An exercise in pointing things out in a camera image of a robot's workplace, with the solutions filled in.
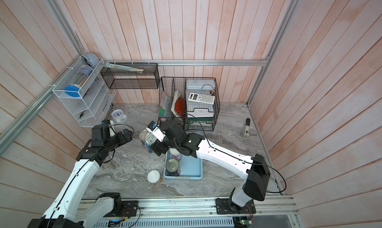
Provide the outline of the silver can blue yellow label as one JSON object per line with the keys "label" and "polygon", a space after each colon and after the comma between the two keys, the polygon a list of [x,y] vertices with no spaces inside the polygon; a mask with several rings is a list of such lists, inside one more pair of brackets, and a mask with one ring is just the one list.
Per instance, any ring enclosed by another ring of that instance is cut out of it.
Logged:
{"label": "silver can blue yellow label", "polygon": [[147,132],[145,135],[145,148],[149,153],[153,153],[152,145],[157,140],[156,136],[153,135],[151,132]]}

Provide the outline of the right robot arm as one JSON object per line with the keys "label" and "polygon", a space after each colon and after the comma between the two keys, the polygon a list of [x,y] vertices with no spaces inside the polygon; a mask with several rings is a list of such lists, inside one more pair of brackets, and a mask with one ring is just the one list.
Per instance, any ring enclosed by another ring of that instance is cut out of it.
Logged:
{"label": "right robot arm", "polygon": [[152,150],[158,156],[174,148],[184,156],[220,165],[243,179],[243,184],[234,189],[231,196],[231,202],[236,206],[244,207],[250,200],[265,200],[271,173],[263,156],[256,154],[251,157],[223,148],[204,135],[185,132],[172,119],[161,125],[152,121],[146,130],[156,137]]}

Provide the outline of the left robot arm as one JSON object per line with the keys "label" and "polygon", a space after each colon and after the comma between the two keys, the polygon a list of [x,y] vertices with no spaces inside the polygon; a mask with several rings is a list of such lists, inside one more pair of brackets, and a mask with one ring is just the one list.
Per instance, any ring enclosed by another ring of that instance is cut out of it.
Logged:
{"label": "left robot arm", "polygon": [[99,168],[107,163],[110,152],[132,141],[134,129],[125,125],[115,132],[113,124],[102,123],[92,128],[92,137],[79,152],[73,171],[51,206],[41,218],[33,219],[30,228],[91,228],[104,216],[124,216],[124,203],[119,193],[101,194],[83,215],[76,216],[83,195]]}

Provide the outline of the light blue plastic basket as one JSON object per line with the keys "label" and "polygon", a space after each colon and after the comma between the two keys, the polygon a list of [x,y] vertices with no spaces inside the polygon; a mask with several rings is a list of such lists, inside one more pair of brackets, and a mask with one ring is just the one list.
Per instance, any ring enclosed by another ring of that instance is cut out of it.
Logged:
{"label": "light blue plastic basket", "polygon": [[164,177],[168,179],[186,179],[186,180],[201,180],[203,177],[203,160],[192,156],[182,156],[179,161],[181,174],[179,176],[168,176],[166,174],[166,162],[171,159],[170,152],[166,153]]}

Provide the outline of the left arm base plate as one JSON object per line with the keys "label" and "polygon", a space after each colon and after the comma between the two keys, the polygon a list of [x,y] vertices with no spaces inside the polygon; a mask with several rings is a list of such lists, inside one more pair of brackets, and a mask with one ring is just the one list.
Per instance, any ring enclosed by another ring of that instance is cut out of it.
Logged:
{"label": "left arm base plate", "polygon": [[104,217],[136,217],[138,212],[138,201],[122,201],[121,206],[113,209],[111,212],[104,215]]}

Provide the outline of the white lid red can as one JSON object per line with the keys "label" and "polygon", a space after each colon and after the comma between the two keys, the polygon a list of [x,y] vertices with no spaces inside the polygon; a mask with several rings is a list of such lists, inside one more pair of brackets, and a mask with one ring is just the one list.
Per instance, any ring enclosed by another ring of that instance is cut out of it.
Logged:
{"label": "white lid red can", "polygon": [[182,160],[182,154],[175,148],[170,148],[169,149],[169,152],[170,152],[170,157],[171,159],[175,159],[177,160],[178,162]]}

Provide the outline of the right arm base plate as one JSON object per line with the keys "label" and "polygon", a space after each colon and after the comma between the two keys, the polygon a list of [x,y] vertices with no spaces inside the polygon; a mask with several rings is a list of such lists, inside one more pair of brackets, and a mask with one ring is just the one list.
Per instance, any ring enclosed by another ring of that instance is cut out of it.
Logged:
{"label": "right arm base plate", "polygon": [[216,212],[218,215],[237,215],[237,214],[253,215],[256,213],[253,200],[247,202],[245,206],[241,207],[233,203],[228,198],[217,198],[215,200],[215,206],[216,206]]}

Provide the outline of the silver can dark label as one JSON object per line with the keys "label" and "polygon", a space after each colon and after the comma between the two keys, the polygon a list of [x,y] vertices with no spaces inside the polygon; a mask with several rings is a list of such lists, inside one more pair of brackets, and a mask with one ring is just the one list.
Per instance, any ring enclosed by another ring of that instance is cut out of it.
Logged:
{"label": "silver can dark label", "polygon": [[166,162],[166,174],[168,176],[179,176],[181,174],[178,160],[172,158]]}

